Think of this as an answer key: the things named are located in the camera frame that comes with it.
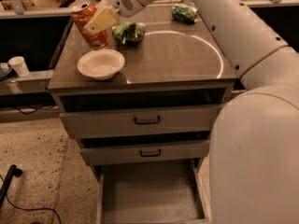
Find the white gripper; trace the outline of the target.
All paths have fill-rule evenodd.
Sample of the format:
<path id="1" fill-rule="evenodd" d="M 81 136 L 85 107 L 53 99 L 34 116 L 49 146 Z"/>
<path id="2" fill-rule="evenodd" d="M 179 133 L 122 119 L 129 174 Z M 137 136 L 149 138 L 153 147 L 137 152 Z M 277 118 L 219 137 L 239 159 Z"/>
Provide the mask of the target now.
<path id="1" fill-rule="evenodd" d="M 96 35 L 113 26 L 118 21 L 118 12 L 122 17 L 132 17 L 145 7 L 145 0 L 101 0 L 101 8 L 84 25 L 88 35 Z"/>

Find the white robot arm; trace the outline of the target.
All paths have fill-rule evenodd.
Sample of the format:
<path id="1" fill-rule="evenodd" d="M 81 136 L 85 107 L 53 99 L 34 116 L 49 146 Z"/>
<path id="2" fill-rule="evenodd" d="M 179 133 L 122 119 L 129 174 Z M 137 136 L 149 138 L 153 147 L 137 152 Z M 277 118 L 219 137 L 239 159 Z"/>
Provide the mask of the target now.
<path id="1" fill-rule="evenodd" d="M 104 0 L 128 17 L 155 0 Z M 245 92 L 210 137 L 212 224 L 299 224 L 299 55 L 240 0 L 192 0 Z"/>

